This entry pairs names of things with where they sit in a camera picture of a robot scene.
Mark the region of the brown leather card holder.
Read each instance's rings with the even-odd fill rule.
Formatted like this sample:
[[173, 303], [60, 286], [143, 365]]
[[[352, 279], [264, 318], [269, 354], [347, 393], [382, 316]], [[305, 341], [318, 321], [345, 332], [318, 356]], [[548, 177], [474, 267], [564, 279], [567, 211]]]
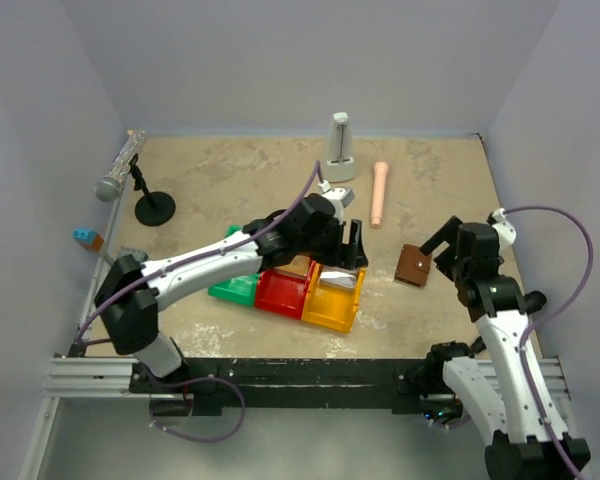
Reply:
[[431, 256], [425, 255], [420, 248], [404, 244], [397, 262], [394, 279], [414, 287], [426, 286], [431, 269]]

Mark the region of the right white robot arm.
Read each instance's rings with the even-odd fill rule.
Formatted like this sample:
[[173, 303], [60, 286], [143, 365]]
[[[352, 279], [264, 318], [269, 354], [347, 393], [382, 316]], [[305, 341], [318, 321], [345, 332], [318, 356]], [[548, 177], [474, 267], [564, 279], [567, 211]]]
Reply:
[[451, 217], [420, 248], [436, 248], [437, 269], [456, 288], [489, 352], [497, 382], [485, 377], [471, 349], [456, 342], [432, 346], [412, 381], [421, 395], [448, 390], [478, 428], [492, 479], [579, 479], [591, 459], [551, 397], [531, 344], [530, 314], [543, 308], [539, 292], [523, 294], [500, 273], [501, 252], [516, 238], [504, 211], [485, 223]]

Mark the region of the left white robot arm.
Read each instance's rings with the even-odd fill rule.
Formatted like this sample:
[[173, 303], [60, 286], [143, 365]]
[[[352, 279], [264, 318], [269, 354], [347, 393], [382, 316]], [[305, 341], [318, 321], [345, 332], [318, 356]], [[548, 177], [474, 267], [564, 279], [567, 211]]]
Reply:
[[312, 193], [198, 250], [145, 263], [131, 256], [115, 261], [94, 305], [116, 353], [134, 356], [157, 379], [178, 382], [185, 376], [184, 357], [158, 321], [172, 304], [214, 284], [288, 265], [297, 256], [341, 270], [367, 266], [361, 223], [344, 219], [353, 199], [350, 188]]

